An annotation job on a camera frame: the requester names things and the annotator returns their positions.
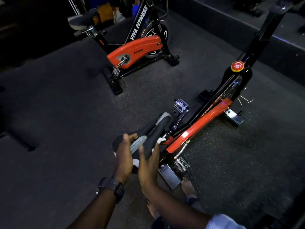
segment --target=wristwatch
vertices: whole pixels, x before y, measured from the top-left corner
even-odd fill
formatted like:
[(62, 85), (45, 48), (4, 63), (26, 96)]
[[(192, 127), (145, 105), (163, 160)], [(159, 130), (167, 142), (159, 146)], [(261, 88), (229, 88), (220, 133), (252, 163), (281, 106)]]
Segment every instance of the wristwatch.
[(116, 196), (116, 203), (119, 203), (125, 192), (122, 183), (117, 183), (112, 178), (103, 177), (100, 180), (98, 187), (96, 188), (96, 194), (98, 194), (105, 187), (114, 191), (114, 195)]

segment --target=bike saddle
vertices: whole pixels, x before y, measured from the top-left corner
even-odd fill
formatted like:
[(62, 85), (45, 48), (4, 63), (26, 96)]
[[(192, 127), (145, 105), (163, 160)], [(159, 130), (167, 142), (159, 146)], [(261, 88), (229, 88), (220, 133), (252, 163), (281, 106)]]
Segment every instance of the bike saddle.
[[(138, 135), (138, 138), (134, 140), (130, 146), (130, 150), (132, 152), (132, 159), (133, 159), (133, 168), (132, 173), (137, 174), (138, 173), (138, 167), (139, 167), (139, 146), (143, 145), (145, 150), (145, 158), (150, 158), (153, 148), (155, 147), (155, 144), (157, 143), (158, 139), (160, 138), (162, 131), (167, 126), (167, 124), (170, 122), (171, 116), (167, 112), (164, 112), (163, 114), (160, 114), (157, 118), (155, 118), (153, 121), (148, 123), (143, 128), (128, 133), (128, 135), (136, 133)], [(114, 139), (112, 142), (112, 149), (114, 152), (114, 155), (116, 156), (116, 151), (119, 147), (119, 144), (123, 140), (123, 135), (119, 135)]]
[(96, 8), (93, 8), (82, 15), (69, 17), (68, 22), (73, 30), (84, 31), (87, 30), (89, 26), (94, 26), (94, 16), (99, 16), (98, 10)]

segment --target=raised platform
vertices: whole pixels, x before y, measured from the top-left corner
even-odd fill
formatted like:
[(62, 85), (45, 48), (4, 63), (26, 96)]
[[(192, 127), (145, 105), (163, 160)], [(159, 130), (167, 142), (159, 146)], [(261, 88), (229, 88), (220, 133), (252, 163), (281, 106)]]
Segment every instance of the raised platform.
[[(277, 0), (261, 4), (265, 14), (259, 18), (233, 9), (230, 0), (169, 0), (169, 7), (192, 23), (202, 27), (244, 51), (263, 24), (267, 11)], [(305, 35), (298, 29), (305, 18), (287, 13), (259, 60), (305, 86)]]

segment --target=sneaker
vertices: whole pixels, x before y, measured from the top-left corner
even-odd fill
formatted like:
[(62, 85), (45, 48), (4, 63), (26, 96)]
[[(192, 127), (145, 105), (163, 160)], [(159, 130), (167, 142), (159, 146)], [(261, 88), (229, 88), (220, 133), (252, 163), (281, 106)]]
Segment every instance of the sneaker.
[(113, 16), (113, 23), (117, 24), (119, 22), (124, 21), (126, 18), (120, 13), (120, 11), (116, 11), (116, 13)]

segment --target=gym floor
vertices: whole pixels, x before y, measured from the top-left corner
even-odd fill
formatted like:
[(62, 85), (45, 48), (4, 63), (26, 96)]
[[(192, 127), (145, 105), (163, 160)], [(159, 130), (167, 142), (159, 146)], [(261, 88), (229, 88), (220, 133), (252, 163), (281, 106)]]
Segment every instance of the gym floor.
[[(120, 96), (101, 76), (105, 54), (90, 38), (0, 75), (10, 125), (38, 147), (28, 153), (10, 138), (0, 140), (0, 228), (67, 227), (100, 178), (112, 174), (112, 140), (172, 111), (174, 99), (190, 105), (191, 117), (198, 94), (216, 88), (241, 53), (173, 12), (167, 21), (180, 64), (159, 60), (131, 74)], [(283, 217), (305, 187), (305, 88), (260, 62), (253, 73), (244, 96), (254, 101), (232, 106), (244, 111), (244, 124), (219, 117), (184, 152), (206, 212), (247, 228), (266, 213)], [(183, 200), (181, 190), (172, 192)], [(149, 228), (152, 221), (132, 176), (108, 228)]]

